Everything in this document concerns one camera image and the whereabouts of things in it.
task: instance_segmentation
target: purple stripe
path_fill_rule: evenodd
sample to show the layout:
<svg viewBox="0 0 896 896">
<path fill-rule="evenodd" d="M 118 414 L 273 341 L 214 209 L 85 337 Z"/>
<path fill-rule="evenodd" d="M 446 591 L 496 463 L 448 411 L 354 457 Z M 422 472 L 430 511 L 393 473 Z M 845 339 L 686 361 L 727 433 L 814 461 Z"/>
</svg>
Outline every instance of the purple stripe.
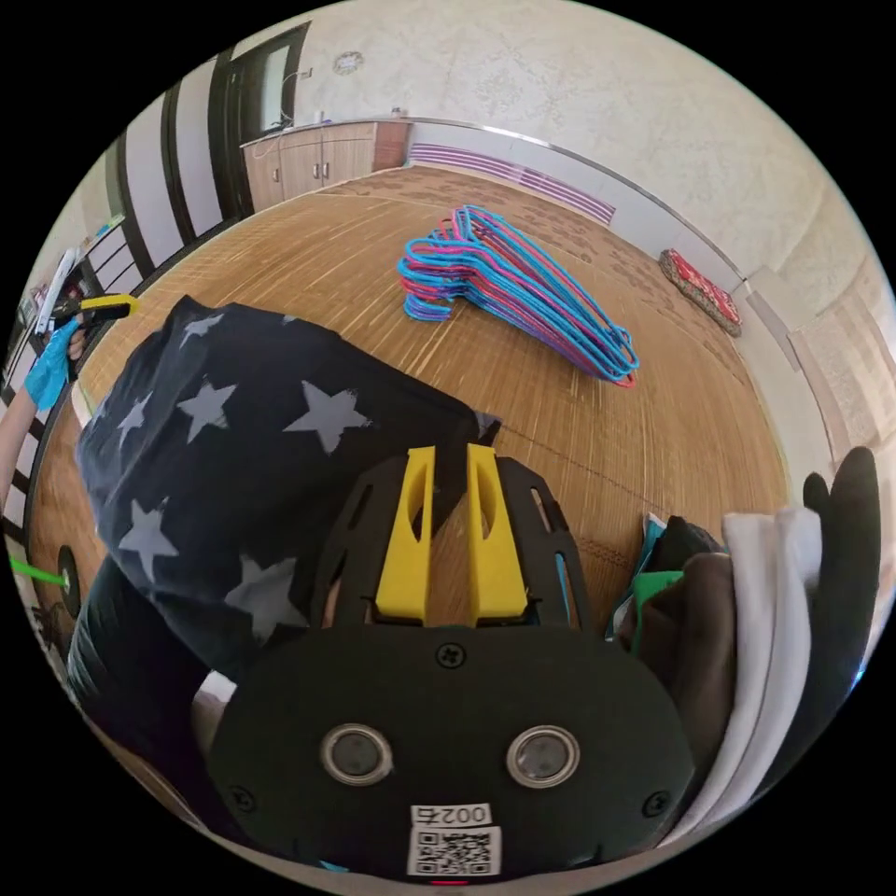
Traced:
<svg viewBox="0 0 896 896">
<path fill-rule="evenodd" d="M 484 174 L 500 177 L 512 183 L 527 187 L 535 192 L 550 196 L 567 205 L 572 205 L 590 217 L 595 217 L 603 224 L 610 224 L 616 209 L 612 205 L 602 203 L 581 190 L 570 187 L 555 177 L 534 171 L 523 165 L 494 159 L 482 153 L 456 147 L 440 147 L 430 143 L 417 143 L 408 153 L 409 160 L 432 161 L 436 163 L 456 165 L 481 171 Z"/>
</svg>

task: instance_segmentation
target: blue glove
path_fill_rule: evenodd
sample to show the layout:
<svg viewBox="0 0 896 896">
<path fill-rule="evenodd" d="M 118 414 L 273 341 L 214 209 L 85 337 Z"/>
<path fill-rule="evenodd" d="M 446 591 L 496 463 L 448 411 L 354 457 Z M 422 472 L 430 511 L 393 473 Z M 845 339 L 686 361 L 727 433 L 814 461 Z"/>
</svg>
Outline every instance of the blue glove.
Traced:
<svg viewBox="0 0 896 896">
<path fill-rule="evenodd" d="M 25 377 L 25 391 L 39 411 L 51 408 L 68 383 L 68 344 L 79 326 L 73 319 L 62 329 L 57 329 L 43 355 Z"/>
</svg>

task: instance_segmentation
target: door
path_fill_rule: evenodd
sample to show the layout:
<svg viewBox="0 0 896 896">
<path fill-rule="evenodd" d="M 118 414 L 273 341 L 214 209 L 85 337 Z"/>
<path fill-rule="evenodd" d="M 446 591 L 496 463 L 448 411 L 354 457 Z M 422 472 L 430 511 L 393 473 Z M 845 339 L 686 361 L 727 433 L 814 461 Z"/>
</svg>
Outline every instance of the door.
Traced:
<svg viewBox="0 0 896 896">
<path fill-rule="evenodd" d="M 317 140 L 299 146 L 281 147 L 280 167 L 283 170 L 284 199 L 302 196 L 323 186 L 320 144 Z"/>
<path fill-rule="evenodd" d="M 323 145 L 325 185 L 368 175 L 373 170 L 372 140 L 328 140 Z"/>
<path fill-rule="evenodd" d="M 256 212 L 284 200 L 280 153 L 276 138 L 244 147 L 245 173 Z"/>
<path fill-rule="evenodd" d="M 235 57 L 228 54 L 222 136 L 228 155 L 228 206 L 232 205 L 241 217 L 258 208 L 252 207 L 252 188 L 240 147 L 277 133 L 289 123 L 295 110 L 299 57 L 307 30 L 308 22 L 304 22 L 245 53 Z"/>
</svg>

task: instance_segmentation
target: star-patterned fabric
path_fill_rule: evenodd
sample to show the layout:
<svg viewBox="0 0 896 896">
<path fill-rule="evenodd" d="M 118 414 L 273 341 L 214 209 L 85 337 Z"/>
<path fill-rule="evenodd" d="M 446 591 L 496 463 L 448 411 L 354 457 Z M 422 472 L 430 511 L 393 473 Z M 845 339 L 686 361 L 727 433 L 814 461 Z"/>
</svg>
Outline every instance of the star-patterned fabric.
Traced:
<svg viewBox="0 0 896 896">
<path fill-rule="evenodd" d="M 317 559 L 367 469 L 436 446 L 434 524 L 497 421 L 314 324 L 185 296 L 137 347 L 77 460 L 124 575 L 239 682 L 278 628 L 301 633 Z"/>
</svg>

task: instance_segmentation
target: green cloth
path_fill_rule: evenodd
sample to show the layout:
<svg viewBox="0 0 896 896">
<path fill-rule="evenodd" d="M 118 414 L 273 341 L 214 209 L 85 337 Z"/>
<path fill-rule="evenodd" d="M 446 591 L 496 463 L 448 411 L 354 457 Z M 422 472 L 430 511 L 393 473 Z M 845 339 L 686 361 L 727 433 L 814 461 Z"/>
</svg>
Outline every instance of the green cloth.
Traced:
<svg viewBox="0 0 896 896">
<path fill-rule="evenodd" d="M 632 594 L 635 599 L 635 636 L 632 638 L 632 656 L 637 656 L 641 646 L 641 626 L 643 623 L 644 605 L 661 591 L 665 591 L 669 585 L 677 582 L 682 576 L 680 570 L 669 572 L 642 572 L 632 579 Z"/>
</svg>

